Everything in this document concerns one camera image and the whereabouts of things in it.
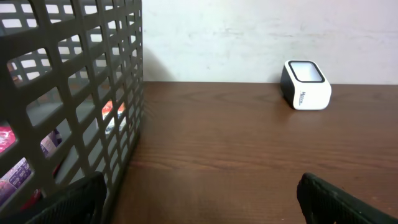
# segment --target black object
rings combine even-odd
[[[308,224],[397,224],[398,220],[311,173],[297,186],[297,200]]]
[[[100,223],[105,198],[104,177],[94,172],[0,223]]]

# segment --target colorful package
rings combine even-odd
[[[112,110],[112,101],[109,100],[104,108],[102,108],[102,119],[105,120],[105,117],[109,114],[109,112]],[[124,111],[124,103],[122,103],[122,105],[119,107],[118,109],[118,118],[120,118],[122,116],[122,113]],[[124,127],[124,125],[126,125],[126,118],[123,118],[122,122],[120,123],[120,127],[119,130],[121,131]],[[108,126],[105,129],[105,134],[110,134],[111,131],[114,128],[114,118],[111,119],[111,121],[109,122]]]
[[[16,137],[10,127],[0,126],[0,153],[6,150],[15,140]],[[47,135],[40,143],[44,156],[47,157],[49,153],[53,152],[61,141],[61,136],[57,130]],[[0,178],[0,206],[24,183],[31,172],[28,162],[23,158]],[[40,190],[36,190],[22,209],[35,203],[40,196]]]

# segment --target pink packaging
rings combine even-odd
[[[15,140],[16,137],[10,127],[0,126],[0,153],[13,144]],[[54,151],[60,141],[60,135],[57,130],[47,135],[40,143],[44,156],[47,157],[50,152]],[[28,162],[23,158],[0,178],[0,206],[24,183],[31,173]],[[36,190],[22,209],[35,203],[40,196],[40,191]]]

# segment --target black and white device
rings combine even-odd
[[[330,101],[331,86],[318,65],[309,60],[288,60],[280,78],[287,102],[296,110],[323,110]]]

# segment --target white wall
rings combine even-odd
[[[398,0],[143,0],[144,78],[278,82],[288,59],[331,83],[398,84]]]

